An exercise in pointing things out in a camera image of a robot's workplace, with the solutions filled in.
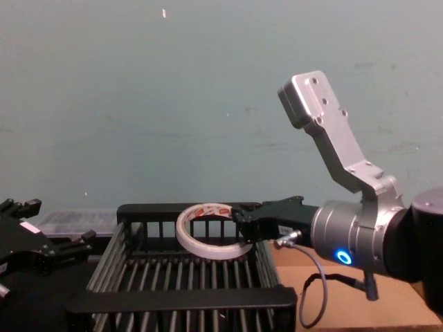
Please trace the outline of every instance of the masking tape roll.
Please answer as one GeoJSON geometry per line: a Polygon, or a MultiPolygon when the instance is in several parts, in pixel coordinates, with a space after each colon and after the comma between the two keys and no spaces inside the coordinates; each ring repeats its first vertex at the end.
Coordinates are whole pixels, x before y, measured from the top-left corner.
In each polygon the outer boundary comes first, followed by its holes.
{"type": "Polygon", "coordinates": [[[207,259],[234,259],[246,254],[252,248],[252,244],[236,243],[229,246],[213,246],[197,241],[186,230],[189,222],[199,216],[211,215],[231,218],[231,208],[225,204],[207,203],[193,205],[184,210],[180,213],[176,226],[176,235],[180,244],[192,254],[207,259]]]}

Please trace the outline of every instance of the teal wall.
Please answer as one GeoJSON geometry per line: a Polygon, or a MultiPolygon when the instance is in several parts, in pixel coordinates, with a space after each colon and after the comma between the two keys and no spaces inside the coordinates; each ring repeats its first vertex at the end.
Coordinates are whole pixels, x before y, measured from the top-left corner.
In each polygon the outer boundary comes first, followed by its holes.
{"type": "Polygon", "coordinates": [[[442,15],[437,0],[2,0],[0,195],[39,197],[42,216],[357,200],[277,97],[320,69],[409,203],[443,182],[442,15]]]}

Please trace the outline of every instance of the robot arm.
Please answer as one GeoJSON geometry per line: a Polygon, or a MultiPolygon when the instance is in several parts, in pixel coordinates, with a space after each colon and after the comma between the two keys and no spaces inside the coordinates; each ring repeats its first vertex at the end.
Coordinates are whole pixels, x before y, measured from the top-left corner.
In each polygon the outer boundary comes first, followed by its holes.
{"type": "Polygon", "coordinates": [[[94,231],[84,233],[78,240],[55,244],[38,228],[21,220],[36,216],[41,205],[38,199],[24,204],[12,199],[0,203],[0,277],[15,270],[47,273],[86,259],[92,251],[94,231]]]}
{"type": "MultiPolygon", "coordinates": [[[[429,249],[429,240],[422,234],[423,230],[431,233],[426,222],[429,218],[441,220],[443,200],[426,204],[430,199],[424,193],[427,198],[418,196],[409,209],[404,207],[397,180],[363,155],[348,124],[348,113],[340,107],[324,73],[295,75],[278,95],[292,125],[314,139],[331,177],[349,191],[361,192],[362,199],[360,203],[328,201],[313,207],[303,205],[302,197],[297,196],[233,210],[233,220],[244,238],[296,239],[297,244],[314,248],[324,259],[360,268],[366,283],[373,286],[373,273],[407,282],[423,279],[425,294],[429,288],[429,294],[437,291],[443,298],[443,290],[437,288],[440,282],[430,277],[433,281],[426,281],[423,276],[423,270],[443,275],[441,264],[435,263],[439,258],[432,260],[432,266],[429,259],[443,250],[429,249]]],[[[440,190],[433,197],[441,198],[442,194],[440,190]]],[[[377,298],[377,290],[372,288],[368,299],[377,298]]],[[[435,302],[440,307],[430,305],[431,309],[443,313],[443,301],[435,302]]]]}

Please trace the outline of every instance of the black cable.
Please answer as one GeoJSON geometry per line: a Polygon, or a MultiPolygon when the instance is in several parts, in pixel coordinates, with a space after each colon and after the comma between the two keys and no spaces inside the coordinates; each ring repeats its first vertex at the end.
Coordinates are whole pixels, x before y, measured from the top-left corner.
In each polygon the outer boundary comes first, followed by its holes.
{"type": "MultiPolygon", "coordinates": [[[[326,280],[336,280],[341,282],[342,284],[348,285],[352,288],[359,289],[360,291],[365,291],[365,284],[355,278],[348,277],[347,275],[341,275],[339,273],[332,273],[330,275],[325,275],[326,280]]],[[[305,285],[303,286],[303,292],[307,290],[309,285],[316,279],[321,279],[321,275],[319,273],[314,273],[309,278],[306,279],[305,285]]]]}
{"type": "Polygon", "coordinates": [[[317,325],[317,323],[321,320],[321,318],[323,317],[323,314],[325,313],[325,310],[326,310],[326,305],[327,305],[327,282],[326,282],[325,272],[323,271],[323,268],[322,268],[320,262],[317,260],[317,258],[310,251],[308,251],[306,248],[303,248],[301,246],[298,246],[298,245],[290,243],[290,242],[287,243],[287,246],[290,246],[290,248],[294,248],[296,250],[299,250],[299,251],[303,252],[304,254],[306,254],[313,261],[313,263],[317,266],[317,269],[319,271],[319,273],[316,273],[316,275],[318,275],[318,278],[321,279],[321,281],[323,283],[323,301],[322,301],[322,304],[321,304],[320,311],[318,312],[317,317],[309,324],[306,323],[305,316],[303,315],[303,312],[304,312],[303,308],[305,307],[306,288],[307,287],[304,288],[303,292],[302,292],[302,298],[301,298],[301,301],[300,301],[300,308],[299,308],[299,311],[298,311],[298,317],[300,318],[300,324],[302,324],[302,326],[305,329],[310,329],[311,327],[314,327],[314,326],[317,325]]]}

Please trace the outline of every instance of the blue led ring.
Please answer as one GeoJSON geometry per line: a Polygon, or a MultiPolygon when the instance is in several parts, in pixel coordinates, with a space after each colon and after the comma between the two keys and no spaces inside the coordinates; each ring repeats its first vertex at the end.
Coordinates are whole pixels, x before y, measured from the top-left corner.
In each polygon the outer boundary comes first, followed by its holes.
{"type": "Polygon", "coordinates": [[[337,251],[335,255],[343,264],[350,265],[352,263],[351,256],[344,250],[337,251]]]}

